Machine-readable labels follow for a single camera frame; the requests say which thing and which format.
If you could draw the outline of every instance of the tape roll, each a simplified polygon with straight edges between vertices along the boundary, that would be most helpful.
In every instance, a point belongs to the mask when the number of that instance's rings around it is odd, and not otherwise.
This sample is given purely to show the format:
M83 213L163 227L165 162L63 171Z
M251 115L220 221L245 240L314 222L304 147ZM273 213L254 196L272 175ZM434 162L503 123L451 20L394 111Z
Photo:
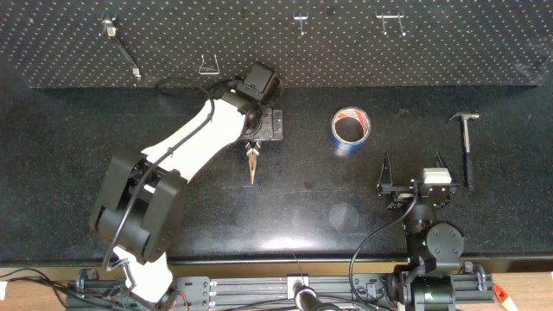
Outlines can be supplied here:
M371 133L371 119L357 107L346 107L334 115L331 123L334 146L355 151L365 143Z

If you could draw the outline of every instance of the hammer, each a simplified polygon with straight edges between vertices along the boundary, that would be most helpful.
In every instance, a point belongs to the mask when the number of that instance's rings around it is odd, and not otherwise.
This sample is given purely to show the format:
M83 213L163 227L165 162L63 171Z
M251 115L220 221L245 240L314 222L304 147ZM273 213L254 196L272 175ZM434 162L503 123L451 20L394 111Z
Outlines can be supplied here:
M461 121L463 122L463 142L465 145L465 185L468 187L469 190L473 190L473 163L470 160L470 141L468 140L467 121L470 119L479 118L480 114L461 111L455 113L449 120L451 121L455 117L461 117Z

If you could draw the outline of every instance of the blue tape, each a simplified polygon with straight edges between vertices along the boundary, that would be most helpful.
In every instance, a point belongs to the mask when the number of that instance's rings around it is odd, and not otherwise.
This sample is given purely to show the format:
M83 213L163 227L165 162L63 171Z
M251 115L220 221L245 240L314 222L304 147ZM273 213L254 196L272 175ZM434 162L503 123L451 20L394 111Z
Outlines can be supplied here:
M352 120L359 122L363 128L363 137L361 139L355 142L348 142L336 133L336 122L343 118L351 118ZM332 118L330 129L332 131L332 141L334 143L334 147L344 151L355 151L361 148L366 139L369 137L369 134L371 133L371 119L360 108L346 107L336 112Z

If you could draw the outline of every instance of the hammer head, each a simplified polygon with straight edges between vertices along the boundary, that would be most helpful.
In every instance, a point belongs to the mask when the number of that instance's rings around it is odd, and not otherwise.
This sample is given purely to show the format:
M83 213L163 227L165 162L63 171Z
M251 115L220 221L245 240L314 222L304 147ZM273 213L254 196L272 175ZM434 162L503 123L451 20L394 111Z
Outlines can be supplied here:
M480 117L479 113L471 113L466 111L460 111L455 113L449 120L453 120L456 117L461 117L461 120L470 120L470 119L477 119Z

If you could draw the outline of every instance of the pegboard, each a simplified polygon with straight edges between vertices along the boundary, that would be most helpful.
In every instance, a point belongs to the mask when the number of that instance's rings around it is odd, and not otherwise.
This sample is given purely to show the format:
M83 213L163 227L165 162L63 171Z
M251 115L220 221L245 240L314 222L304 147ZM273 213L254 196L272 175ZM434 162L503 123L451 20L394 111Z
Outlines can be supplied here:
M1 57L30 87L144 86L244 77L255 61L287 86L535 85L551 69L553 4L511 1L6 1ZM377 13L403 12L397 20ZM144 76L102 32L104 13ZM300 23L294 14L308 15ZM221 73L199 75L201 56Z

